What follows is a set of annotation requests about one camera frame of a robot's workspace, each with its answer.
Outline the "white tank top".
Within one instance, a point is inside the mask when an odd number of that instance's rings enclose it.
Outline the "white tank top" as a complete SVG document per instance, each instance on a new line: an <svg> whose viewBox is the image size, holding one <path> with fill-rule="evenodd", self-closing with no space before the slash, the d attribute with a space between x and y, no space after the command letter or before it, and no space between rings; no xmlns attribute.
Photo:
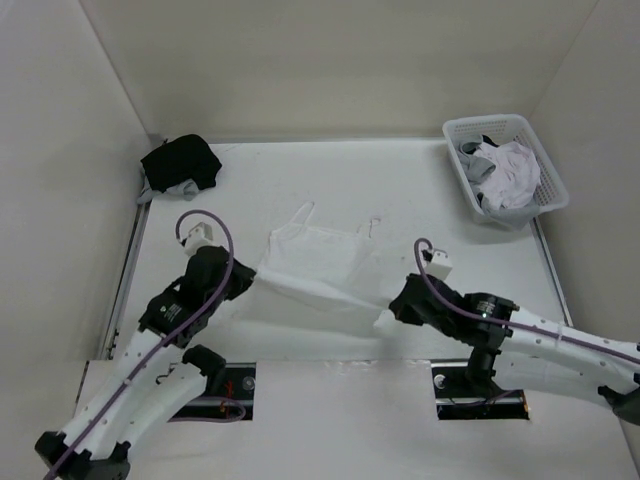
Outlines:
<svg viewBox="0 0 640 480"><path fill-rule="evenodd" d="M315 227L315 204L303 204L273 230L258 265L246 317L267 324L374 335L394 283L368 234Z"/></svg>

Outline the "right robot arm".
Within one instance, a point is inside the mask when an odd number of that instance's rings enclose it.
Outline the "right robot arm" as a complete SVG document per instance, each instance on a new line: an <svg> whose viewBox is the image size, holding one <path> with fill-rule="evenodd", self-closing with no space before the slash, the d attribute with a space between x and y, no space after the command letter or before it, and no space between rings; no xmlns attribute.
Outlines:
<svg viewBox="0 0 640 480"><path fill-rule="evenodd" d="M573 397L639 422L639 346L548 321L485 292L460 294L410 274L391 301L396 320L428 325L471 349L463 383L476 397L535 390Z"/></svg>

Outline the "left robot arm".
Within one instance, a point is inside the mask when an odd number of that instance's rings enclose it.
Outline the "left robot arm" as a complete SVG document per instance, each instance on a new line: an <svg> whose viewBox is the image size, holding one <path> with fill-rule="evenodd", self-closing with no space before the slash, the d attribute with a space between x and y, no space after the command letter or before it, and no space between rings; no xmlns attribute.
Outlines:
<svg viewBox="0 0 640 480"><path fill-rule="evenodd" d="M93 399L63 428L37 440L47 478L124 479L138 442L190 401L219 395L226 361L192 341L219 306L244 294L255 276L223 247L198 248L185 273L149 301Z"/></svg>

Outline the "folded grey tank top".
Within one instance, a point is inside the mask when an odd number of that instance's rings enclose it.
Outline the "folded grey tank top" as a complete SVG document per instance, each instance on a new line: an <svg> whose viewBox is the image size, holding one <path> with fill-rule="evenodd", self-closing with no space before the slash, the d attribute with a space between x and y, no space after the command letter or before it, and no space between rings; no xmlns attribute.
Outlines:
<svg viewBox="0 0 640 480"><path fill-rule="evenodd" d="M171 186L167 188L165 191L154 190L147 177L143 179L143 188L141 193L139 194L136 203L138 205L144 205L150 203L155 197L160 195L169 195L172 197L181 198L186 201L193 200L196 196L200 194L200 190L196 183L189 179L180 184Z"/></svg>

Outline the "folded black tank top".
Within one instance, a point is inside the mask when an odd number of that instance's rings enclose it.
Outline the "folded black tank top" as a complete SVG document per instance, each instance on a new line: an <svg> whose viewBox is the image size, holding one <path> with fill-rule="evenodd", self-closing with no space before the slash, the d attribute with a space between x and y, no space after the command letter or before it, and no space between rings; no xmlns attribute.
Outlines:
<svg viewBox="0 0 640 480"><path fill-rule="evenodd" d="M196 134L163 143L141 160L141 166L151 189L162 193L189 181L199 191L213 188L222 169L219 158Z"/></svg>

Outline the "grey garment in basket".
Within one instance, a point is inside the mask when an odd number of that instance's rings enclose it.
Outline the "grey garment in basket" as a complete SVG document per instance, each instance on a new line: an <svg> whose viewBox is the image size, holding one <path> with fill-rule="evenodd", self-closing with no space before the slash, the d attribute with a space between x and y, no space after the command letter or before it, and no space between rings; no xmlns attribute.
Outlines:
<svg viewBox="0 0 640 480"><path fill-rule="evenodd" d="M476 156L475 153L483 144L483 138L468 139L462 141L457 149L457 155L462 170L467 180L472 185L483 183L494 171L495 164L482 156Z"/></svg>

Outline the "white plastic laundry basket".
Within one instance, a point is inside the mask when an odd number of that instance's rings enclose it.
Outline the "white plastic laundry basket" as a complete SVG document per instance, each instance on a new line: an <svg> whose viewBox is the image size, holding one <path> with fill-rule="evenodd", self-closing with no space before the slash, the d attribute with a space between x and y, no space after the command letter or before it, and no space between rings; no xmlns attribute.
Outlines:
<svg viewBox="0 0 640 480"><path fill-rule="evenodd" d="M539 215L568 206L568 191L523 116L449 120L442 133L475 222L518 231Z"/></svg>

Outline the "white clothes pile in basket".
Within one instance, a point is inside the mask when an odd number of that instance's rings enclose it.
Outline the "white clothes pile in basket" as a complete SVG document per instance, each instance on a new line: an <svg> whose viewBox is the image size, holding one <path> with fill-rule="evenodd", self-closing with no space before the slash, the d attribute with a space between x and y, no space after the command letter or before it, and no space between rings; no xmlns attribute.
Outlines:
<svg viewBox="0 0 640 480"><path fill-rule="evenodd" d="M475 155L491 160L496 166L479 185L490 209L519 209L531 203L540 184L540 167L531 149L517 142L498 147L483 142Z"/></svg>

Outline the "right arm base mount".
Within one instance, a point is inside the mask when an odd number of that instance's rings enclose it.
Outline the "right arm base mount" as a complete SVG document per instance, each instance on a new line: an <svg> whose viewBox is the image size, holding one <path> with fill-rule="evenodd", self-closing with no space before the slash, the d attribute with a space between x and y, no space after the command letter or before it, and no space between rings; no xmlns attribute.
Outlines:
<svg viewBox="0 0 640 480"><path fill-rule="evenodd" d="M522 390L504 390L495 371L472 353L468 360L431 363L436 415L441 421L498 421L530 419Z"/></svg>

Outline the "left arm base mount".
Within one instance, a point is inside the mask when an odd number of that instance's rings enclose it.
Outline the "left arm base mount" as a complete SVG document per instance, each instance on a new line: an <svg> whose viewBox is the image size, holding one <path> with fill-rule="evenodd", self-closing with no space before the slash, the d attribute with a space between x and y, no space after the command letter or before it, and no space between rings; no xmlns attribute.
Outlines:
<svg viewBox="0 0 640 480"><path fill-rule="evenodd" d="M254 413L256 375L255 363L228 364L220 379L209 381L204 393L181 408L171 422L251 421Z"/></svg>

